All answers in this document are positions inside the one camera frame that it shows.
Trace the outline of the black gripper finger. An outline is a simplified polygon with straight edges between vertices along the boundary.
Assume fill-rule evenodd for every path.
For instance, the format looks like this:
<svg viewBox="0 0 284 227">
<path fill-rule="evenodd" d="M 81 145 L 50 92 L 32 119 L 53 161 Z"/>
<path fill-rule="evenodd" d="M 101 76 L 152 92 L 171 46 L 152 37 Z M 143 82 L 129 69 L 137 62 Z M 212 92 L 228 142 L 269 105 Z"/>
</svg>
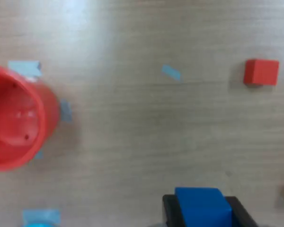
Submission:
<svg viewBox="0 0 284 227">
<path fill-rule="evenodd" d="M 185 227 L 182 211 L 176 195 L 165 194 L 162 197 L 164 222 L 167 227 Z"/>
<path fill-rule="evenodd" d="M 259 227 L 237 197 L 226 196 L 225 199 L 232 208 L 232 227 Z"/>
</svg>

